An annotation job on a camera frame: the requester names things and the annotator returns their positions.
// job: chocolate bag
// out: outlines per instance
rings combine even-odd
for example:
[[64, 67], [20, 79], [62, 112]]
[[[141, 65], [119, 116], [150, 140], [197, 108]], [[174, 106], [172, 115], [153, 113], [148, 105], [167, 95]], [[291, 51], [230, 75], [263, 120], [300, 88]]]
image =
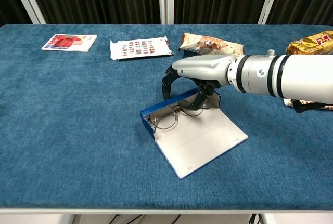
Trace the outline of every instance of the chocolate bag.
[[286, 53], [291, 54], [333, 54], [333, 31], [325, 31], [293, 41]]
[[180, 49], [198, 54], [234, 54], [236, 57], [245, 54], [241, 44], [191, 33], [183, 34]]

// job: sticker sheet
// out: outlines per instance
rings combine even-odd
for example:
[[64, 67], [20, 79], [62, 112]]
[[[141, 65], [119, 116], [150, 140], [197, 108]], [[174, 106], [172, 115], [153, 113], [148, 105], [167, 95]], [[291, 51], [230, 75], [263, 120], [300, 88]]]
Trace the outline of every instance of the sticker sheet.
[[111, 40], [110, 50], [112, 60], [172, 55], [166, 36], [118, 41], [116, 43]]

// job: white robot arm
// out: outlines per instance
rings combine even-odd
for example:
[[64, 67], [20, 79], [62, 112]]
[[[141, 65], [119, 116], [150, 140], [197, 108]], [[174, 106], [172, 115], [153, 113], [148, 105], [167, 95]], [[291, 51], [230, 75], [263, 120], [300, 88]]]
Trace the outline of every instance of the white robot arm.
[[[165, 99], [171, 84], [179, 77], [193, 80], [199, 87], [194, 102], [180, 104], [200, 109], [215, 88], [232, 85], [242, 93], [298, 99], [295, 110], [333, 104], [333, 55], [199, 55], [174, 62], [162, 80]], [[314, 101], [302, 105], [299, 100]]]

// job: table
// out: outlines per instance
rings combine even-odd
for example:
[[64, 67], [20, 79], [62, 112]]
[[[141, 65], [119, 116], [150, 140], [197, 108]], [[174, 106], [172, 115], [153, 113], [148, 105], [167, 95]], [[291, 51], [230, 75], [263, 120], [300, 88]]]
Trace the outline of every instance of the table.
[[[283, 54], [315, 25], [5, 25], [0, 28], [0, 208], [333, 210], [333, 112], [296, 114], [280, 98], [218, 89], [249, 139], [183, 180], [139, 111], [163, 100], [184, 32]], [[89, 52], [42, 51], [55, 33], [97, 34]], [[112, 41], [166, 35], [174, 55], [110, 59]], [[175, 94], [194, 88], [173, 84]]]

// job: open glasses case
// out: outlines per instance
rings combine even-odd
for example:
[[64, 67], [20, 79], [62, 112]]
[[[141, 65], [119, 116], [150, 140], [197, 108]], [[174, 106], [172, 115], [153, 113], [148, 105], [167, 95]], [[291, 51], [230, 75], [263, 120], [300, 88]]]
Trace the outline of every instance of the open glasses case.
[[221, 96], [216, 92], [193, 114], [178, 107], [181, 100], [193, 101], [198, 91], [195, 88], [140, 112], [143, 125], [181, 179], [248, 139], [220, 110]]

